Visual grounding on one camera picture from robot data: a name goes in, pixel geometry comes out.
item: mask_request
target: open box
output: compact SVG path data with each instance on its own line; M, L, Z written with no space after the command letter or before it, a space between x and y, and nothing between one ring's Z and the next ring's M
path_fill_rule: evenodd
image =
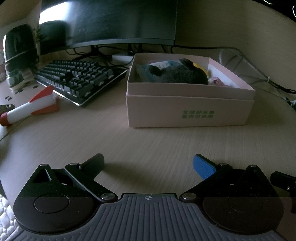
M143 83L136 64L187 58L231 87ZM255 90L211 58L181 54L136 54L128 76L129 127L232 126L245 124Z

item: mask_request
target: red and white rocket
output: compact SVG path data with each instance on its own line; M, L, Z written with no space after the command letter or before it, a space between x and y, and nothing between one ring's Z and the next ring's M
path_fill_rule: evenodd
M0 124L2 126L9 126L30 115L41 115L58 111L59 106L52 93L53 89L53 86L48 86L35 95L28 103L5 112L0 117Z

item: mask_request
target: pink toy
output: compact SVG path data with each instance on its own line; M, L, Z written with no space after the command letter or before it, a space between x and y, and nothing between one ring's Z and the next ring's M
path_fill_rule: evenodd
M53 87L48 86L35 95L28 103L5 112L0 117L0 124L2 126L9 126L30 115L41 115L58 111L59 106L52 92Z
M209 79L209 85L227 86L218 77L212 77Z

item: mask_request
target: plush toy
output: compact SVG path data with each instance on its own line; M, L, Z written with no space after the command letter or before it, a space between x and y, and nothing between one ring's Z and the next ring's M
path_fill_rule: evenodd
M200 68L186 58L180 59L181 65L169 66L160 69L150 65L148 72L156 76L157 83L184 83L184 84L208 84L207 75Z

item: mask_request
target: black keyboard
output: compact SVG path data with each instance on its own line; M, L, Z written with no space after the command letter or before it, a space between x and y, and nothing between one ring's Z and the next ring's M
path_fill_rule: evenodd
M54 92L81 106L111 83L122 80L126 69L99 65L94 61L55 60L37 71L34 79L52 85Z

